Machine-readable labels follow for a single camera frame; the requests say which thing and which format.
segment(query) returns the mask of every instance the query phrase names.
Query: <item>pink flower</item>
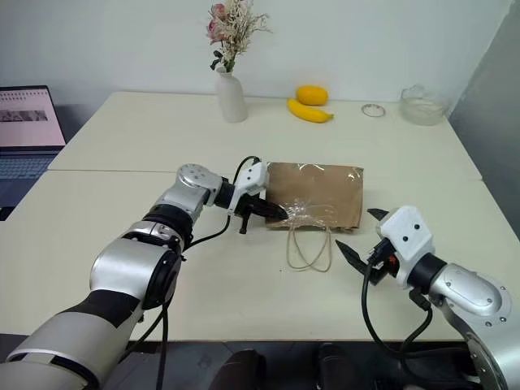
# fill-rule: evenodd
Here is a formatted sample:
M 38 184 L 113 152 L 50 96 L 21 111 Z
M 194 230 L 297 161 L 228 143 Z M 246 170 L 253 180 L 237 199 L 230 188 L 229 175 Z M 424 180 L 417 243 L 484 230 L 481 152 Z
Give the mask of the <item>pink flower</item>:
M 224 40 L 222 22 L 220 20 L 213 19 L 210 21 L 207 36 L 211 39 L 210 45 Z
M 228 15 L 228 13 L 226 12 L 226 6 L 224 6 L 223 4 L 215 4 L 214 6 L 212 6 L 211 14 L 214 18 L 220 20 L 226 19 L 226 16 Z

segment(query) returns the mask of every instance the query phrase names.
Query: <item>black cable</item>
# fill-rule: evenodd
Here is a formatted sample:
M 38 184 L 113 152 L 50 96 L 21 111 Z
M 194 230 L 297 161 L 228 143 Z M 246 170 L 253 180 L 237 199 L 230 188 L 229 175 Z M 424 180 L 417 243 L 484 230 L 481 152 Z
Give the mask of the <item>black cable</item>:
M 215 237 L 218 237 L 220 236 L 221 234 L 225 233 L 227 231 L 227 229 L 229 228 L 229 224 L 231 223 L 231 217 L 228 215 L 227 218 L 226 218 L 226 223 L 224 224 L 224 227 L 222 228 L 221 231 L 219 232 L 216 232 L 214 234 L 211 234 L 210 236 L 206 236 L 206 237 L 202 237 L 202 238 L 199 238 L 198 240 L 195 240 L 194 242 L 192 242 L 188 249 L 189 248 L 192 248 L 193 246 L 197 245 L 197 244 L 200 244 L 204 241 L 208 241 L 208 240 L 211 240 L 212 238 L 215 238 Z
M 161 357 L 159 358 L 159 370 L 155 390 L 163 390 L 164 371 L 166 370 L 166 356 L 168 350 L 168 304 L 162 305 L 162 340 Z
M 170 307 L 170 304 L 171 304 L 171 299 L 166 302 L 166 305 L 167 307 Z M 139 340 L 136 340 L 132 346 L 130 348 L 127 348 L 123 355 L 121 356 L 120 360 L 119 360 L 119 363 L 121 363 L 124 359 L 126 359 L 128 356 L 130 356 L 130 353 L 134 352 L 137 347 L 139 345 L 141 345 L 147 338 L 149 335 L 151 335 L 151 333 L 155 330 L 155 328 L 159 325 L 159 323 L 161 322 L 161 319 L 163 319 L 163 315 L 164 315 L 164 310 L 161 310 L 161 312 L 159 313 L 159 315 L 157 316 L 157 318 L 154 320 L 154 322 L 149 326 L 149 328 L 146 330 L 145 333 L 143 333 L 143 336 L 141 336 L 139 338 Z
M 366 328 L 368 329 L 368 332 L 372 336 L 372 339 L 374 339 L 374 342 L 391 358 L 400 359 L 401 358 L 401 352 L 396 351 L 395 349 L 391 349 L 388 347 L 384 341 L 382 341 L 378 334 L 375 332 L 374 327 L 372 326 L 372 322 L 370 319 L 370 316 L 368 314 L 368 308 L 366 305 L 366 297 L 368 295 L 368 284 L 370 282 L 372 267 L 374 266 L 376 260 L 372 259 L 370 260 L 368 266 L 365 270 L 365 275 L 363 277 L 363 287 L 362 287 L 362 293 L 361 293 L 361 309 L 363 313 L 363 319 L 365 320 Z M 411 353 L 405 353 L 405 358 L 407 359 L 418 359 L 418 358 L 426 358 L 434 355 L 441 355 L 446 353 L 468 353 L 466 349 L 464 348 L 438 348 L 438 349 L 428 349 L 427 351 L 418 351 L 418 352 L 411 352 Z
M 362 286 L 362 295 L 361 295 L 361 306 L 362 306 L 362 313 L 363 313 L 363 319 L 365 320 L 366 327 L 368 329 L 368 332 L 374 339 L 374 342 L 390 357 L 398 359 L 401 362 L 401 365 L 403 366 L 403 370 L 407 375 L 415 379 L 419 384 L 423 386 L 431 386 L 436 385 L 444 385 L 445 387 L 452 387 L 452 388 L 478 388 L 478 385 L 476 383 L 472 382 L 466 382 L 466 381 L 441 381 L 441 380 L 434 380 L 434 379 L 426 379 L 423 377 L 420 377 L 416 374 L 414 374 L 410 368 L 407 365 L 407 359 L 416 359 L 416 358 L 426 358 L 431 357 L 438 354 L 446 354 L 446 353 L 468 353 L 467 350 L 461 349 L 461 348 L 439 348 L 439 349 L 428 349 L 426 351 L 419 351 L 419 352 L 406 352 L 406 350 L 409 348 L 411 343 L 421 334 L 423 333 L 426 328 L 430 325 L 432 319 L 433 319 L 433 310 L 431 307 L 427 309 L 427 317 L 422 322 L 422 324 L 415 329 L 403 342 L 401 345 L 401 348 L 399 351 L 396 351 L 395 349 L 391 349 L 388 347 L 377 335 L 375 332 L 374 327 L 372 326 L 372 322 L 370 320 L 370 317 L 368 315 L 368 309 L 366 305 L 366 298 L 368 293 L 368 284 L 371 277 L 372 267 L 376 263 L 375 259 L 371 259 L 368 263 L 368 266 L 366 267 L 365 274 L 363 277 L 363 286 Z
M 435 385 L 436 387 L 438 387 L 438 386 L 441 385 L 441 386 L 446 387 L 446 388 L 469 388 L 469 389 L 480 388 L 480 386 L 478 384 L 470 382 L 470 381 L 441 380 L 441 379 L 427 379 L 427 378 L 423 378 L 422 376 L 419 376 L 419 375 L 415 374 L 410 369 L 410 367 L 408 366 L 408 362 L 406 361 L 406 358 L 405 358 L 405 352 L 411 346 L 412 342 L 415 339 L 417 339 L 419 337 L 419 335 L 421 335 L 421 333 L 423 333 L 428 326 L 430 326 L 432 319 L 433 319 L 433 310 L 431 308 L 429 308 L 427 310 L 426 319 L 421 324 L 421 326 L 418 327 L 415 331 L 413 331 L 412 334 L 409 335 L 406 338 L 406 340 L 403 342 L 403 344 L 401 345 L 401 348 L 399 350 L 399 352 L 401 353 L 401 358 L 399 359 L 399 361 L 401 362 L 401 366 L 403 367 L 403 371 L 410 378 L 414 379 L 415 382 L 417 382 L 417 384 L 422 385 L 422 386 Z
M 238 165 L 238 168 L 236 169 L 235 171 L 235 177 L 233 177 L 233 184 L 236 183 L 236 179 L 238 179 L 238 175 L 241 173 L 241 170 L 242 170 L 242 167 L 244 166 L 245 163 L 247 163 L 249 160 L 253 160 L 253 162 L 258 162 L 260 161 L 260 158 L 258 158 L 257 156 L 248 156 L 246 158 L 244 158 L 240 164 Z M 231 223 L 231 217 L 228 215 L 227 218 L 226 218 L 226 223 L 224 224 L 224 227 L 222 228 L 222 230 L 220 230 L 219 232 L 216 232 L 214 234 L 211 234 L 209 236 L 206 236 L 206 237 L 202 237 L 202 238 L 199 238 L 198 240 L 195 240 L 194 242 L 192 242 L 188 249 L 189 248 L 192 248 L 193 246 L 195 245 L 198 245 L 198 244 L 201 244 L 202 242 L 204 241 L 208 241 L 208 240 L 211 240 L 215 237 L 218 237 L 220 236 L 221 234 L 224 234 L 227 229 L 229 228 L 229 224 Z

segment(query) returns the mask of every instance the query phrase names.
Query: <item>gray wall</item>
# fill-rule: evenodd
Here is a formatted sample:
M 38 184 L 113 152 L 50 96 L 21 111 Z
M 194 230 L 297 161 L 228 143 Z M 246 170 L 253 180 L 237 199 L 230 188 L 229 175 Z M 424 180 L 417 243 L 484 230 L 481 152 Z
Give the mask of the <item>gray wall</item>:
M 450 122 L 520 237 L 520 2 L 511 6 Z

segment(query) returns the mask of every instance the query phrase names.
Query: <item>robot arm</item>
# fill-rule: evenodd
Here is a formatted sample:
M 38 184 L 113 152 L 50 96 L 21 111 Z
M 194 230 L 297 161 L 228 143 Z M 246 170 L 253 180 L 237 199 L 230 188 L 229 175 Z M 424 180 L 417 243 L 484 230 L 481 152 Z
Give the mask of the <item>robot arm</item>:
M 515 342 L 520 338 L 520 315 L 507 288 L 437 258 L 431 233 L 415 207 L 368 211 L 379 220 L 376 231 L 382 239 L 369 261 L 379 267 L 373 271 L 372 284 L 390 274 L 402 288 L 419 288 L 461 333 L 483 387 L 520 389 L 520 344 Z M 338 245 L 349 263 L 364 272 L 367 265 L 358 254 Z
M 41 325 L 0 365 L 2 389 L 102 387 L 144 312 L 173 296 L 204 205 L 240 216 L 261 206 L 263 216 L 287 218 L 277 205 L 252 197 L 267 181 L 263 162 L 242 172 L 236 186 L 204 167 L 182 166 L 148 214 L 99 254 L 89 296 Z

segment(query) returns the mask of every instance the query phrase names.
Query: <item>laptop keyboard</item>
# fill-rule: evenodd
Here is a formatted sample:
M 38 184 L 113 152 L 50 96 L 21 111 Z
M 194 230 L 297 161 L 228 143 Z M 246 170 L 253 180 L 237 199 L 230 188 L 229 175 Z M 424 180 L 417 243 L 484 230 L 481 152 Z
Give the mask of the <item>laptop keyboard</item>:
M 37 179 L 53 157 L 0 158 L 0 179 Z

